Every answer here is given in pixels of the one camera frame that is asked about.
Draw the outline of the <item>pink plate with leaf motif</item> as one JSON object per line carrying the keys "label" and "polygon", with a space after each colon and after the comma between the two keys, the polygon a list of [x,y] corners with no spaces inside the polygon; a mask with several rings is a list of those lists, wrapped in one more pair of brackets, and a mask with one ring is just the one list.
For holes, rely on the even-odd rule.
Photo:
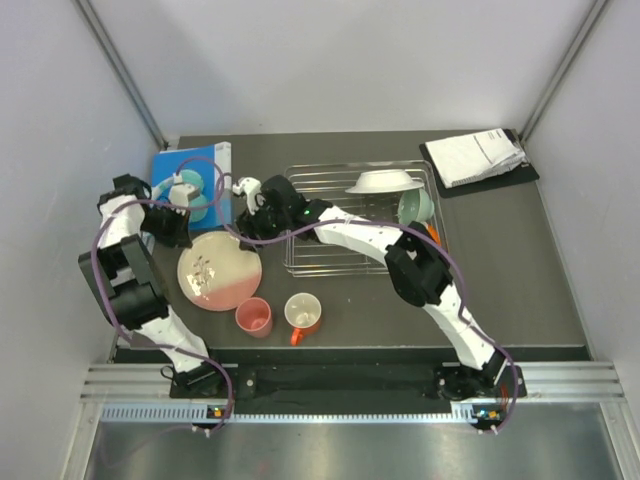
{"label": "pink plate with leaf motif", "polygon": [[182,251],[177,264],[182,293],[194,305],[209,311],[236,309],[251,298],[262,279],[259,255],[240,248],[226,231],[198,236]]}

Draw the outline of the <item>white plate blue rim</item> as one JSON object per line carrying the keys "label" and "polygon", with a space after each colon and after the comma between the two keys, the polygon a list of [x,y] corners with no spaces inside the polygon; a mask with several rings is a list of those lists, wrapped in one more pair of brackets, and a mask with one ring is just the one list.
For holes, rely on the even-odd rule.
{"label": "white plate blue rim", "polygon": [[354,186],[345,190],[349,194],[381,194],[404,192],[424,187],[403,169],[372,170],[363,172]]}

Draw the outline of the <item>chrome wire dish rack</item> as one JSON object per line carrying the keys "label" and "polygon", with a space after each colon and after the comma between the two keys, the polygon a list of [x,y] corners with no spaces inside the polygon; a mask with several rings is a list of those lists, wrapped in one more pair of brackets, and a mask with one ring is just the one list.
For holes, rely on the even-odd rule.
{"label": "chrome wire dish rack", "polygon": [[[424,190],[435,204],[435,213],[428,223],[433,225],[448,247],[440,196],[433,168],[424,160],[396,162],[347,162],[334,164],[294,165],[285,170],[285,177],[307,199],[320,198],[359,217],[373,221],[397,223],[399,192],[381,194],[349,194],[361,173],[372,170],[403,169],[414,180],[424,182]],[[386,266],[363,255],[334,245],[321,245],[298,238],[286,241],[283,265],[295,277],[378,275]]]}

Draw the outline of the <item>mint green ceramic bowl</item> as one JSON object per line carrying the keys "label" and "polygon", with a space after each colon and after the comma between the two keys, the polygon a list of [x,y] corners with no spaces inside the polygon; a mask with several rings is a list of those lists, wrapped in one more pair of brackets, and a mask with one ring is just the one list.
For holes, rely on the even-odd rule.
{"label": "mint green ceramic bowl", "polygon": [[408,190],[401,195],[397,210],[400,224],[426,222],[434,213],[435,204],[423,188]]}

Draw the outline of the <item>white bowl orange outside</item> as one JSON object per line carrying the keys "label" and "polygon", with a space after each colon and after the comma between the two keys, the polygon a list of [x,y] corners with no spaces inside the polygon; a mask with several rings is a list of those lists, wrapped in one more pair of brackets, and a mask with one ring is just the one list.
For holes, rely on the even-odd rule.
{"label": "white bowl orange outside", "polygon": [[431,225],[430,223],[428,223],[428,222],[426,222],[426,223],[425,223],[425,226],[426,226],[426,228],[427,228],[427,231],[428,231],[429,235],[432,237],[432,239],[433,239],[433,240],[434,240],[434,241],[435,241],[435,242],[436,242],[440,247],[442,247],[442,246],[443,246],[443,243],[442,243],[441,237],[440,237],[440,235],[439,235],[439,233],[438,233],[437,229],[436,229],[433,225]]}

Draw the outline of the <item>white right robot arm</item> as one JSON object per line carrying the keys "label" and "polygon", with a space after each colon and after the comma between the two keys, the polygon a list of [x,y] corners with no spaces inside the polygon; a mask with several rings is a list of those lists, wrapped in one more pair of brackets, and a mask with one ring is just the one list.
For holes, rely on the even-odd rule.
{"label": "white right robot arm", "polygon": [[374,222],[329,201],[308,200],[281,175],[265,182],[242,178],[232,192],[246,201],[236,219],[242,245],[266,246],[293,236],[385,265],[396,294],[425,310],[453,345],[460,365],[447,375],[464,379],[481,396],[502,385],[511,358],[478,326],[466,305],[459,267],[424,225]]}

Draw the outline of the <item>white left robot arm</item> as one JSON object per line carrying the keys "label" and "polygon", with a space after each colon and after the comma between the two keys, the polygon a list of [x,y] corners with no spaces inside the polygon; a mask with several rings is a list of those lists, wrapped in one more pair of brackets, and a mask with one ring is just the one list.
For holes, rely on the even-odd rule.
{"label": "white left robot arm", "polygon": [[161,206],[151,187],[125,174],[97,204],[101,226],[91,250],[78,265],[99,307],[123,338],[134,334],[161,350],[171,361],[166,377],[174,398],[221,398],[228,394],[225,370],[213,363],[202,338],[184,324],[143,241],[151,235],[168,247],[192,245],[189,214]]}

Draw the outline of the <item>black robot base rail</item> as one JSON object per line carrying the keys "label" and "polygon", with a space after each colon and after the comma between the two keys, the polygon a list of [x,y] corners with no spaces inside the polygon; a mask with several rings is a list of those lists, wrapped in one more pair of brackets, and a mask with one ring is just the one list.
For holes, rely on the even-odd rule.
{"label": "black robot base rail", "polygon": [[226,372],[222,375],[209,364],[190,374],[178,374],[170,366],[160,369],[161,376],[170,382],[173,398],[224,398],[228,390],[236,401],[284,393],[410,392],[454,401],[526,396],[522,371],[513,374],[508,367],[499,371],[497,380],[456,364],[240,364]]}

